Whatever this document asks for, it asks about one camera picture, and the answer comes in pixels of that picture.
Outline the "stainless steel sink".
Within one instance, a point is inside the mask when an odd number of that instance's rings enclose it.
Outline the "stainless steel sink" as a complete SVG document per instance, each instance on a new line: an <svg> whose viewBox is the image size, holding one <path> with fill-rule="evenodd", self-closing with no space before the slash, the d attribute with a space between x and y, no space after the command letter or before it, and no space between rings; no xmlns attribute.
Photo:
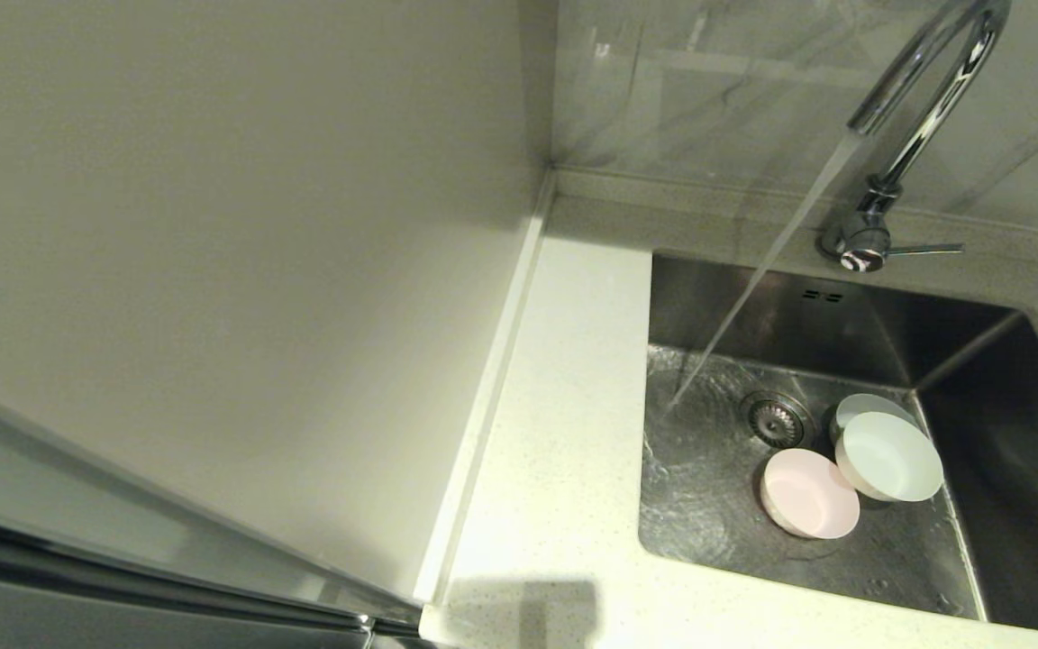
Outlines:
<svg viewBox="0 0 1038 649"><path fill-rule="evenodd" d="M652 555L828 594L1038 631L1038 327L1023 310L768 272L671 414L750 268L651 259L640 543ZM807 541L763 510L781 449L739 414L747 394L802 402L805 447L834 456L841 399L904 407L940 454L943 489L918 504L862 497L839 541Z"/></svg>

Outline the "chrome gooseneck faucet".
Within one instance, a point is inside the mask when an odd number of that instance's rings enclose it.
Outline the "chrome gooseneck faucet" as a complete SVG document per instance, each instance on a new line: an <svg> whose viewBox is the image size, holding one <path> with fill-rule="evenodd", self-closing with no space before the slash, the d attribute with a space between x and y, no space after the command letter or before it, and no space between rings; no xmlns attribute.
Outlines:
<svg viewBox="0 0 1038 649"><path fill-rule="evenodd" d="M886 126L912 87L951 42L965 38L926 108L911 124L889 164L866 178L861 201L816 239L821 256L844 270L869 274L885 267L891 240L887 213L902 196L903 178L931 143L996 49L1013 0L946 0L903 45L872 90L862 99L847 128L871 136Z"/></svg>

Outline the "blue-grey bowl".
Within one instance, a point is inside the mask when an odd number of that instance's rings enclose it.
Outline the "blue-grey bowl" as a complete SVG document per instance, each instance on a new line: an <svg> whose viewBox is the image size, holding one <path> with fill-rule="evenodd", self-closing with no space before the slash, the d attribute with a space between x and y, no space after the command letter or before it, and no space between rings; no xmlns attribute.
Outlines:
<svg viewBox="0 0 1038 649"><path fill-rule="evenodd" d="M829 438L832 443L839 440L841 432L847 427L853 416L865 414L865 412L882 412L899 420L906 420L910 425L919 427L919 422L914 416L893 401L889 401L881 396L869 393L856 393L841 399L834 410L831 426L829 426Z"/></svg>

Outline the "white cabinet side panel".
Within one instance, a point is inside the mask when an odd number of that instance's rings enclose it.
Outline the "white cabinet side panel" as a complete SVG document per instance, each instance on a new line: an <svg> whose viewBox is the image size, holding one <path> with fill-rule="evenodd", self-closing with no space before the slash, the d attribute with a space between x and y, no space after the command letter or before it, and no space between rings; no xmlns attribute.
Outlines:
<svg viewBox="0 0 1038 649"><path fill-rule="evenodd" d="M0 0L0 411L427 603L551 192L559 0Z"/></svg>

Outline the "round metal drain strainer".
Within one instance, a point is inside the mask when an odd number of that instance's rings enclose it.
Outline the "round metal drain strainer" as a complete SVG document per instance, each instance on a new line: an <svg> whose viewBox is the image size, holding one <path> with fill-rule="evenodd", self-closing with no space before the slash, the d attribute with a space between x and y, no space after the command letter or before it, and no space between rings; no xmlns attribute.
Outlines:
<svg viewBox="0 0 1038 649"><path fill-rule="evenodd" d="M805 447L819 431L815 417L802 402L778 391L747 394L739 402L739 414L754 438L775 449Z"/></svg>

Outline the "white bowl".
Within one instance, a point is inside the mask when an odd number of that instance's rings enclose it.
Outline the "white bowl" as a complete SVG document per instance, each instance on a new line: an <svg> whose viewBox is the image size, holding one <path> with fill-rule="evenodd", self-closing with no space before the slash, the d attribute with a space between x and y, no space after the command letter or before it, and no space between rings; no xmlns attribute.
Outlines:
<svg viewBox="0 0 1038 649"><path fill-rule="evenodd" d="M862 412L835 441L840 474L864 496L885 502L920 502L943 489L939 453L907 420L886 412Z"/></svg>

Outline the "tap water stream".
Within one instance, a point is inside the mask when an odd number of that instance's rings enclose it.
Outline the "tap water stream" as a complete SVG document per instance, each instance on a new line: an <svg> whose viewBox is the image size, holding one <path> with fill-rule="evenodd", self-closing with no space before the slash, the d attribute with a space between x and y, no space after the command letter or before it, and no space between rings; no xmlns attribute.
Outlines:
<svg viewBox="0 0 1038 649"><path fill-rule="evenodd" d="M696 364L689 374L681 380L676 391L672 395L670 402L666 405L666 414L671 414L672 411L679 406L683 397L689 391L689 387L692 383L696 381L696 374L703 369L708 361L710 354L716 349L716 346L723 339L726 332L733 324L734 319L736 319L739 312L745 307L747 300L750 299L755 288L758 287L763 276L767 274L767 271L773 267L773 264L778 261L778 255L784 250L784 247L788 245L791 238L794 237L796 229L799 229L800 225L803 224L808 215L810 215L813 208L815 208L816 202L823 197L824 191L832 185L834 180L839 177L842 169L848 165L852 157L861 151L862 145L868 140L868 136L861 135L852 129L847 129L844 135L841 136L839 143L837 143L836 148L829 157L828 161L825 162L824 167L810 189L807 190L805 196L802 201L799 202L794 214L792 214L788 220L784 223L778 234L774 238L773 242L768 246L767 250L760 260L755 263L754 271L747 279L747 283L742 289L742 293L738 296L736 300L733 301L732 307L726 312L725 316L718 322L715 332L710 336L708 345L705 346L703 352L696 357Z"/></svg>

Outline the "pink bowl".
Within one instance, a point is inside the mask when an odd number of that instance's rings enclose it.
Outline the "pink bowl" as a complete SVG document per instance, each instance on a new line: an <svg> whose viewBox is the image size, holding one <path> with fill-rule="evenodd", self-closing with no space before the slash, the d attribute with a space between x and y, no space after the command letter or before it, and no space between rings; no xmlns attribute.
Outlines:
<svg viewBox="0 0 1038 649"><path fill-rule="evenodd" d="M786 533L835 541L861 522L861 494L839 467L811 449L782 449L763 464L760 504Z"/></svg>

